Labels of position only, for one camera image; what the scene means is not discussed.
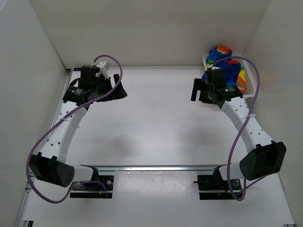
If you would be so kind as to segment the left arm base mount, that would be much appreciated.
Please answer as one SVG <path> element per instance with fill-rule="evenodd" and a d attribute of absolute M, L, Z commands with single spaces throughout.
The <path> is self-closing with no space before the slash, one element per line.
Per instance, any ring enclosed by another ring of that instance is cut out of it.
<path fill-rule="evenodd" d="M 95 183 L 80 183 L 74 185 L 70 198 L 77 199 L 111 199 L 113 196 L 114 175 L 102 174 L 93 168 L 92 181 Z"/>

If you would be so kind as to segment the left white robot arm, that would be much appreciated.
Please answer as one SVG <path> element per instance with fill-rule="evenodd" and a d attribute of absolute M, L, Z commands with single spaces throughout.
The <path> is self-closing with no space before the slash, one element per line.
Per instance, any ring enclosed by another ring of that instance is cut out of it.
<path fill-rule="evenodd" d="M 121 83 L 122 75 L 120 72 L 110 77 L 104 62 L 80 68 L 79 78 L 70 83 L 62 97 L 55 125 L 42 136 L 47 141 L 37 154 L 34 153 L 37 144 L 30 151 L 27 159 L 28 173 L 32 172 L 40 181 L 64 188 L 74 181 L 83 182 L 88 189 L 98 186 L 99 177 L 94 174 L 92 167 L 66 164 L 67 152 L 80 121 L 91 104 L 127 97 Z"/>

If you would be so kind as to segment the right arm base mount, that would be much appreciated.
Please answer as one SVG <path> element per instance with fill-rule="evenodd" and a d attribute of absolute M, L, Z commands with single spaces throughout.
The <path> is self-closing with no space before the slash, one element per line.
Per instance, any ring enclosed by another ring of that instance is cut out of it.
<path fill-rule="evenodd" d="M 244 200 L 246 184 L 241 185 L 240 179 L 244 176 L 239 167 L 231 167 L 230 182 L 227 181 L 227 167 L 219 166 L 213 170 L 197 171 L 197 180 L 200 200 Z"/>

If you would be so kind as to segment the rainbow striped shorts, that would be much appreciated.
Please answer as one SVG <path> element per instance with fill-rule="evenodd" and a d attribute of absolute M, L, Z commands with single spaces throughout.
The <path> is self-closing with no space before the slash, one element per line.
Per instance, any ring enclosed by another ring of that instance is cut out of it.
<path fill-rule="evenodd" d="M 217 45 L 210 52 L 205 60 L 205 67 L 209 66 L 225 57 L 232 56 L 232 49 Z M 237 60 L 228 59 L 215 65 L 223 70 L 228 86 L 236 85 L 242 93 L 247 90 L 246 72 L 242 64 Z"/>

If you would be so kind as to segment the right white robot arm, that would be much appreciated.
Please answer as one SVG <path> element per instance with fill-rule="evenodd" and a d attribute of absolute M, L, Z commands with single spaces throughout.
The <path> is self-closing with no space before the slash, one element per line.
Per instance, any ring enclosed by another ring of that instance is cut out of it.
<path fill-rule="evenodd" d="M 247 155 L 239 162 L 217 167 L 213 185 L 225 188 L 230 180 L 256 180 L 280 171 L 286 146 L 275 142 L 249 111 L 243 94 L 236 85 L 228 85 L 223 70 L 208 68 L 204 79 L 194 79 L 191 101 L 216 104 L 229 117 L 242 138 Z"/>

